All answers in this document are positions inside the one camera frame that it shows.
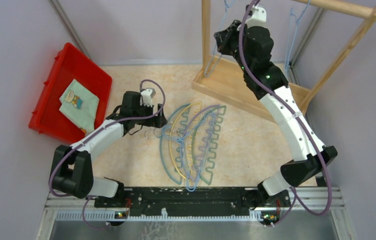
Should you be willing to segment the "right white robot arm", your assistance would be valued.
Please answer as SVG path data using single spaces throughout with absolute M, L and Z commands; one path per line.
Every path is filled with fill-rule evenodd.
M 324 172 L 338 152 L 313 133 L 294 100 L 287 78 L 271 62 L 274 41 L 269 30 L 262 26 L 245 26 L 240 33 L 241 24 L 234 20 L 227 29 L 213 36 L 217 51 L 236 60 L 246 86 L 269 111 L 291 151 L 292 160 L 257 186 L 259 203 L 271 206 L 279 193 Z

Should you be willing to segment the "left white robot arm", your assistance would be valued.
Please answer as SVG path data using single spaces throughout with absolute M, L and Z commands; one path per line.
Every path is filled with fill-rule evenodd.
M 94 176 L 94 160 L 111 144 L 128 135 L 135 126 L 160 129 L 167 124 L 163 104 L 154 112 L 155 90 L 127 91 L 122 104 L 93 132 L 71 145 L 58 146 L 53 155 L 48 185 L 56 197 L 79 199 L 106 197 L 108 203 L 120 207 L 126 193 L 122 182 Z

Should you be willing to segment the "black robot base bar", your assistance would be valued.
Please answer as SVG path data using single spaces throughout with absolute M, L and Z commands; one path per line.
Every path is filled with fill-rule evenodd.
M 256 208 L 289 207 L 289 192 L 268 197 L 257 187 L 126 187 L 115 197 L 100 196 L 96 208 L 125 208 L 131 217 L 246 217 Z

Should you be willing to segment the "green wavy hanger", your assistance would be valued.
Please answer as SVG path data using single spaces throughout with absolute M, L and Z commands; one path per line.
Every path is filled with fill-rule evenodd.
M 194 143 L 198 141 L 191 154 L 194 157 L 194 184 L 198 185 L 203 181 L 210 186 L 213 182 L 214 168 L 216 166 L 218 141 L 224 115 L 227 107 L 225 105 L 209 106 L 200 115 L 199 123 L 195 124 L 192 131 Z

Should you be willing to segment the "purple wavy hanger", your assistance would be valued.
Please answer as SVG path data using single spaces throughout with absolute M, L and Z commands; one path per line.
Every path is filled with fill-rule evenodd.
M 225 111 L 224 105 L 210 105 L 197 112 L 184 129 L 180 156 L 185 185 L 189 189 L 196 188 L 200 181 L 207 185 L 212 183 Z

